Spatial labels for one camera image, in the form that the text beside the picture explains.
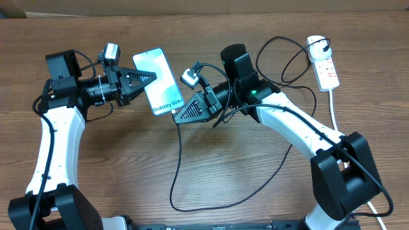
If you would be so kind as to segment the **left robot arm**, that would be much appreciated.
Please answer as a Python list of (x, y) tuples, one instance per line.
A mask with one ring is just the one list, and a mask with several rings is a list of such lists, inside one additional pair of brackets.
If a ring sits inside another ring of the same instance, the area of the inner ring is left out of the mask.
[(32, 105), (41, 118), (42, 139), (25, 196), (9, 203), (15, 229), (135, 229), (127, 215), (101, 217), (79, 190), (79, 145), (91, 106), (128, 105), (157, 75), (119, 67), (120, 49), (110, 43), (97, 59), (104, 74), (82, 79), (79, 53), (66, 50), (45, 58), (50, 78)]

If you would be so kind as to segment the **blue Samsung Galaxy smartphone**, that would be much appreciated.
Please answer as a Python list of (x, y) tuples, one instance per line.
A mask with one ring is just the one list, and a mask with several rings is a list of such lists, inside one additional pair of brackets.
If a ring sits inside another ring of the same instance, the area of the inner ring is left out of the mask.
[(137, 70), (153, 72), (156, 79), (145, 87), (145, 93), (155, 116), (183, 107), (185, 102), (162, 48), (135, 54)]

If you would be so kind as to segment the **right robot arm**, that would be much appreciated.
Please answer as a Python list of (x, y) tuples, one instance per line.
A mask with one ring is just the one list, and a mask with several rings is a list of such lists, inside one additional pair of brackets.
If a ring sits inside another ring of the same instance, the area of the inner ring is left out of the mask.
[(177, 125), (223, 121), (232, 107), (270, 127), (301, 152), (311, 165), (316, 207), (298, 229), (339, 229), (357, 209), (385, 191), (366, 139), (357, 132), (344, 135), (322, 125), (295, 106), (275, 84), (260, 79), (245, 45), (220, 53), (226, 82), (211, 87), (195, 62), (181, 81), (203, 90), (194, 94), (173, 119)]

